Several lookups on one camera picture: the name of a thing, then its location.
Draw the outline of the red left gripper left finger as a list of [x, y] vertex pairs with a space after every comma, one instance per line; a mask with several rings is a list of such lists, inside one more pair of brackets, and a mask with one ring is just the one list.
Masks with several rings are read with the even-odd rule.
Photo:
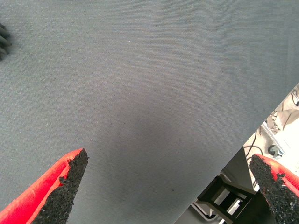
[[65, 224], [88, 164], [85, 149], [54, 163], [0, 213], [2, 224]]

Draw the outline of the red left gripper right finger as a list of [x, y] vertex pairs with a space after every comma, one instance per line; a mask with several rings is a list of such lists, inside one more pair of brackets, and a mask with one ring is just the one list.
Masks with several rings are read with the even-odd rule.
[[252, 155], [249, 168], [277, 224], [299, 222], [299, 177], [278, 161]]

